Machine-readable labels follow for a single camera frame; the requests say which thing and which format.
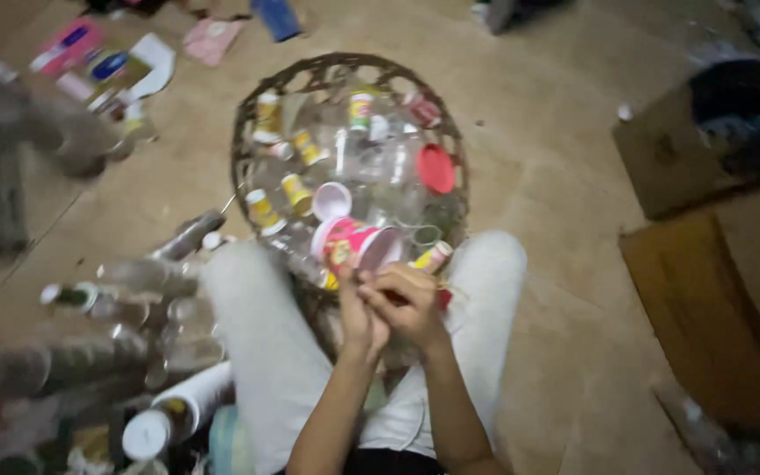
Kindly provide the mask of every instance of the white bottle cap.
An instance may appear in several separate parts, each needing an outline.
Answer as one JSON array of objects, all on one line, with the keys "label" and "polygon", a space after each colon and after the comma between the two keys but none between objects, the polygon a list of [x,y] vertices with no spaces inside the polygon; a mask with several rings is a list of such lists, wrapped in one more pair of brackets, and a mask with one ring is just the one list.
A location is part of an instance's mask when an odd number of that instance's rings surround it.
[{"label": "white bottle cap", "polygon": [[220,232],[212,231],[205,234],[205,238],[201,240],[201,247],[207,251],[215,251],[224,242],[225,239],[221,236]]},{"label": "white bottle cap", "polygon": [[172,421],[162,411],[149,409],[134,416],[121,435],[121,448],[132,460],[151,460],[172,438]]},{"label": "white bottle cap", "polygon": [[63,287],[61,287],[60,284],[47,285],[46,288],[43,289],[43,292],[40,292],[40,303],[48,305],[54,302],[55,299],[60,297],[62,291]]}]

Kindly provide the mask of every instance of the dusty floor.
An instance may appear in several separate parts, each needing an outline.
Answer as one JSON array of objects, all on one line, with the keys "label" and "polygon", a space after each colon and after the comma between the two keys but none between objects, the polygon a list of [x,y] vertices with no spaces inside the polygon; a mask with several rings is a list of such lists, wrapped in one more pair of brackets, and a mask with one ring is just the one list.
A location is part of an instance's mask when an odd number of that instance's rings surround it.
[{"label": "dusty floor", "polygon": [[[312,5],[308,39],[276,45],[254,21],[217,69],[179,58],[149,102],[161,139],[96,183],[28,170],[36,242],[0,270],[2,338],[82,328],[40,308],[43,285],[90,279],[228,200],[234,106],[258,79],[328,51],[371,52],[448,104],[470,157],[472,230],[507,229],[527,249],[499,423],[515,472],[698,473],[648,390],[670,369],[618,253],[618,232],[644,221],[610,127],[620,103],[639,108],[687,77],[687,52],[707,39],[690,20],[721,31],[730,20],[709,0],[578,0],[493,37],[468,0]],[[227,230],[249,235],[236,207]]]}]

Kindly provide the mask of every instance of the red lid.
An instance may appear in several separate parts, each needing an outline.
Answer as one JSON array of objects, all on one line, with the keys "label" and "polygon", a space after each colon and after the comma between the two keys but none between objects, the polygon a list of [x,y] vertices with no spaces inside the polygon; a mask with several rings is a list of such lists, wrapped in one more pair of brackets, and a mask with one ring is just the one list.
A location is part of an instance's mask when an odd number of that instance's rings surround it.
[{"label": "red lid", "polygon": [[456,173],[448,152],[438,144],[427,144],[418,152],[418,176],[433,194],[446,194],[453,190]]}]

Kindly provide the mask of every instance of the cardboard box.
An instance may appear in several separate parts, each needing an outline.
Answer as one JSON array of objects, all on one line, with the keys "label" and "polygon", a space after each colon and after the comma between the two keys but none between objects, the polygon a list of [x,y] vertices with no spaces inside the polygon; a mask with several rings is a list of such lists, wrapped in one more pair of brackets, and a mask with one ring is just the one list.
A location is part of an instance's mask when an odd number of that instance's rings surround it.
[{"label": "cardboard box", "polygon": [[621,238],[676,378],[706,414],[760,430],[760,193]]}]

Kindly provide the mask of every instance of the woven basket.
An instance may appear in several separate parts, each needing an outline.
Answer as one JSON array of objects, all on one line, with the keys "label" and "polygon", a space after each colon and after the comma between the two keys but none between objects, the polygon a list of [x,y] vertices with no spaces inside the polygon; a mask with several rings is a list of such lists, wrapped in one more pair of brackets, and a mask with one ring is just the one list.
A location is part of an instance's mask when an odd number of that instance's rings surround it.
[{"label": "woven basket", "polygon": [[255,232],[259,232],[258,226],[248,215],[248,206],[245,202],[245,195],[251,190],[242,186],[246,181],[253,158],[252,132],[257,119],[259,95],[267,91],[277,91],[281,95],[290,92],[330,92],[336,79],[348,71],[357,72],[364,80],[366,76],[374,76],[375,79],[369,82],[379,89],[391,92],[398,103],[408,89],[417,89],[442,111],[441,123],[435,128],[425,130],[424,135],[427,141],[439,144],[448,151],[457,170],[456,187],[461,200],[461,219],[458,226],[444,239],[454,247],[459,246],[464,239],[465,217],[469,210],[468,164],[462,147],[462,135],[459,134],[459,129],[448,114],[442,98],[417,74],[395,62],[371,54],[332,52],[315,58],[302,59],[274,76],[261,80],[257,89],[239,104],[231,147],[230,173],[234,189],[237,190],[236,202],[242,209],[245,219]]}]

